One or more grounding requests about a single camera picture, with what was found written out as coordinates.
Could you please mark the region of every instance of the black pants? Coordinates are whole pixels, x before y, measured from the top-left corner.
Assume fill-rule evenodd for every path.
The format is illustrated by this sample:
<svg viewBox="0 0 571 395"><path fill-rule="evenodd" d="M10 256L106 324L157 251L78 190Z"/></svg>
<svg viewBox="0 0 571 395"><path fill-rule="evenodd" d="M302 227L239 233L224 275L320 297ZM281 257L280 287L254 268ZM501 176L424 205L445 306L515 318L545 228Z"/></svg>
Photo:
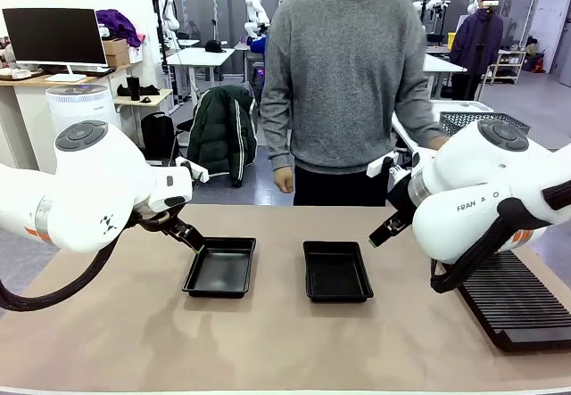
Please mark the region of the black pants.
<svg viewBox="0 0 571 395"><path fill-rule="evenodd" d="M385 206L387 177L324 175L295 168L294 206Z"/></svg>
<svg viewBox="0 0 571 395"><path fill-rule="evenodd" d="M478 85L480 84L480 78L482 76L475 76L474 82L470 87L468 93L468 101L474 101L476 99L476 91L478 90ZM470 82L470 74L452 74L452 99L454 101L466 101L466 88Z"/></svg>

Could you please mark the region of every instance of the human hand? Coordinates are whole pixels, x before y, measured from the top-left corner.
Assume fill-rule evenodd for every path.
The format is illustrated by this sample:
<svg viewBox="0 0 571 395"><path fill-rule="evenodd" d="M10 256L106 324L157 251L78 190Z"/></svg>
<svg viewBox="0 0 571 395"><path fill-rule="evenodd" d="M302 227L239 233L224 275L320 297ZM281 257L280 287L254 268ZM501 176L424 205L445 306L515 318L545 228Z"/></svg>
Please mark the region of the human hand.
<svg viewBox="0 0 571 395"><path fill-rule="evenodd" d="M433 139L428 148L432 148L433 150L440 150L443 146L448 142L450 139L449 136L438 136L437 138Z"/></svg>
<svg viewBox="0 0 571 395"><path fill-rule="evenodd" d="M289 166L274 170L274 182L280 192L294 192L294 172Z"/></svg>

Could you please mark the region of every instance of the gray sweater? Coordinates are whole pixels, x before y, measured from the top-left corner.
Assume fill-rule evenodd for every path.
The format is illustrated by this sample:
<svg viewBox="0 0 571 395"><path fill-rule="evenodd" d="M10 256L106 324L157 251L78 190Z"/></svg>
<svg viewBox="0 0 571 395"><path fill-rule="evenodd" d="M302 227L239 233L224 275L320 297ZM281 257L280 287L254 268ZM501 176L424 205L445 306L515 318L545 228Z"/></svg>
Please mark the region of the gray sweater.
<svg viewBox="0 0 571 395"><path fill-rule="evenodd" d="M274 169L351 174L390 152L396 112L428 145L425 34L410 0L286 0L271 22L262 126Z"/></svg>

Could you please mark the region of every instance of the yellow object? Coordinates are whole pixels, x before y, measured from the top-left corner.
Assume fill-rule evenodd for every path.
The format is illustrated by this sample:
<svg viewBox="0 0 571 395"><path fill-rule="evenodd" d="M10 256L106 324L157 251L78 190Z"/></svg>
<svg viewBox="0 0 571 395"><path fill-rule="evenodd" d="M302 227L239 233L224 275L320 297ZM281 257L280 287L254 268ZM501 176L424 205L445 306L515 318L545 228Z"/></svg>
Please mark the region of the yellow object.
<svg viewBox="0 0 571 395"><path fill-rule="evenodd" d="M452 50L452 44L454 43L454 38L456 38L455 32L448 33L448 50Z"/></svg>

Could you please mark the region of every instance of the black tray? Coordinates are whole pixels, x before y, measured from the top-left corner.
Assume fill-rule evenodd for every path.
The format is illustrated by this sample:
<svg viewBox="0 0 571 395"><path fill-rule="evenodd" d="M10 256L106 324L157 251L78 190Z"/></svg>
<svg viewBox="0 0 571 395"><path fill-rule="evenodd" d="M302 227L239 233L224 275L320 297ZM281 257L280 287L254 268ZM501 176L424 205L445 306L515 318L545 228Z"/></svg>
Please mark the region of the black tray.
<svg viewBox="0 0 571 395"><path fill-rule="evenodd" d="M241 299L250 289L255 247L252 238L206 238L206 248L194 259L182 291L192 297Z"/></svg>
<svg viewBox="0 0 571 395"><path fill-rule="evenodd" d="M502 120L509 124L515 126L521 130L524 134L529 134L529 129L531 129L526 124L521 121L514 119L508 114L502 112L450 112L443 111L440 113L440 124L444 131L449 135L453 136L458 133L459 130L465 128L467 125L475 120Z"/></svg>
<svg viewBox="0 0 571 395"><path fill-rule="evenodd" d="M373 297L358 243L304 242L305 287L318 303L362 303Z"/></svg>
<svg viewBox="0 0 571 395"><path fill-rule="evenodd" d="M459 292L501 350L571 349L571 314L513 252L495 254Z"/></svg>

